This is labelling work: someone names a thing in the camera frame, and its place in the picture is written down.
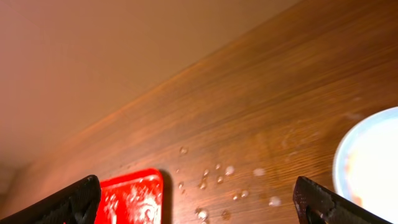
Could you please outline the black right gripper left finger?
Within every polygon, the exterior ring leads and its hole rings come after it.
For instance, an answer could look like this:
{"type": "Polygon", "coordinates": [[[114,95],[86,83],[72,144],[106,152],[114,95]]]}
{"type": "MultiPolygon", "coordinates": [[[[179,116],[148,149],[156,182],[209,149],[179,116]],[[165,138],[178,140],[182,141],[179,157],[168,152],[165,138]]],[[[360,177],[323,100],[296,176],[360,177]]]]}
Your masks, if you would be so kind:
{"type": "Polygon", "coordinates": [[[1,219],[1,224],[94,224],[100,200],[100,182],[89,175],[1,219]]]}

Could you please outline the red plastic tray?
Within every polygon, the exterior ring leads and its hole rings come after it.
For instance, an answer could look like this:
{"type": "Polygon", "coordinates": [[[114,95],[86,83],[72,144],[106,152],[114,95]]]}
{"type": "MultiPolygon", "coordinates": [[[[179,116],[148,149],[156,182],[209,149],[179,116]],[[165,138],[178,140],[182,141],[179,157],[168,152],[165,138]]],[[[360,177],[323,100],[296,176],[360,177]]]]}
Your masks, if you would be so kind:
{"type": "Polygon", "coordinates": [[[95,224],[161,224],[164,179],[144,169],[100,182],[95,224]]]}

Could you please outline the light blue plate top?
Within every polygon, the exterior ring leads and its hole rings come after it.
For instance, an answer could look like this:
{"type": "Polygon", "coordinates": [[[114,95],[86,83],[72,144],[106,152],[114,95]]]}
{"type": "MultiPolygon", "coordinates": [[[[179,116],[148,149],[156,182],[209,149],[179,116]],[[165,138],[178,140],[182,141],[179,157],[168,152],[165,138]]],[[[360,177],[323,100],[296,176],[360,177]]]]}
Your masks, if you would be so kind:
{"type": "Polygon", "coordinates": [[[333,160],[335,192],[397,223],[397,108],[364,118],[340,141],[333,160]]]}

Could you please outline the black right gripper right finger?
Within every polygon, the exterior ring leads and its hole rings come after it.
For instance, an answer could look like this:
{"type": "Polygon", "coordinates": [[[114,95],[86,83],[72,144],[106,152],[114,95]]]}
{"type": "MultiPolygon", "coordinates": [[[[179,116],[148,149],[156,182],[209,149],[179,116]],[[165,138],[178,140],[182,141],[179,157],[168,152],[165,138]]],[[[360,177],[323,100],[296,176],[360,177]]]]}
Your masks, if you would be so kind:
{"type": "Polygon", "coordinates": [[[297,177],[293,202],[300,224],[391,224],[308,177],[297,177]]]}

